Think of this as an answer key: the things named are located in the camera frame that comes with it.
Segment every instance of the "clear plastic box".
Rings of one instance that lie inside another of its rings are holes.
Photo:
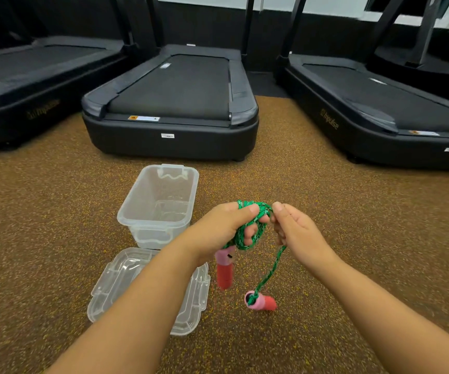
[[[162,249],[190,224],[199,172],[183,165],[142,169],[117,220],[128,226],[139,247]]]
[[[88,305],[88,318],[95,322],[128,289],[158,251],[143,248],[128,248],[121,251],[107,264],[98,279]],[[207,307],[210,276],[207,263],[198,267],[188,284],[183,304],[171,330],[172,335],[184,336],[191,333],[200,321],[201,312]]]

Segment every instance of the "brown speckled floor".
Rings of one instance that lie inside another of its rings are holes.
[[[134,246],[117,211],[140,170],[162,162],[200,172],[194,220],[238,198],[290,202],[350,264],[449,332],[449,173],[351,164],[293,101],[258,102],[257,145],[243,163],[107,156],[80,116],[0,152],[0,372],[42,371],[90,325],[91,289],[105,265]],[[171,337],[161,373],[383,372],[288,251],[265,289],[278,311],[243,305],[271,267],[272,242],[267,230],[239,257],[234,288],[223,293],[213,282],[200,324]]]

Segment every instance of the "jump rope handle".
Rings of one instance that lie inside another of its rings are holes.
[[[217,285],[222,289],[229,289],[233,284],[233,254],[235,246],[232,245],[226,249],[220,249],[214,257],[217,264]]]
[[[243,301],[246,303],[246,306],[248,308],[250,308],[251,310],[256,310],[256,311],[261,311],[261,310],[275,311],[276,310],[276,302],[273,299],[273,297],[270,297],[268,295],[262,295],[261,293],[259,293],[259,297],[256,299],[254,304],[249,305],[249,303],[247,301],[249,300],[249,297],[252,294],[254,294],[253,291],[248,291],[246,296],[243,298]]]

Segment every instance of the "forearm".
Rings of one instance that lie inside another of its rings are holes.
[[[449,373],[449,334],[336,260],[316,273],[390,373]]]
[[[155,372],[196,268],[180,243],[162,249],[50,372]]]

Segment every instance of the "hand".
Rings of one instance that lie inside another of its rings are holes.
[[[290,248],[296,259],[313,275],[338,259],[311,218],[287,203],[275,202],[271,222],[278,245]]]
[[[185,245],[195,252],[197,265],[200,266],[212,260],[215,252],[235,236],[236,230],[253,220],[258,214],[259,206],[256,204],[239,210],[237,202],[222,203],[178,236],[178,240],[184,241]],[[259,221],[267,223],[269,216],[265,215]],[[252,237],[256,232],[257,224],[255,223],[245,229],[244,243],[246,245],[253,243]]]

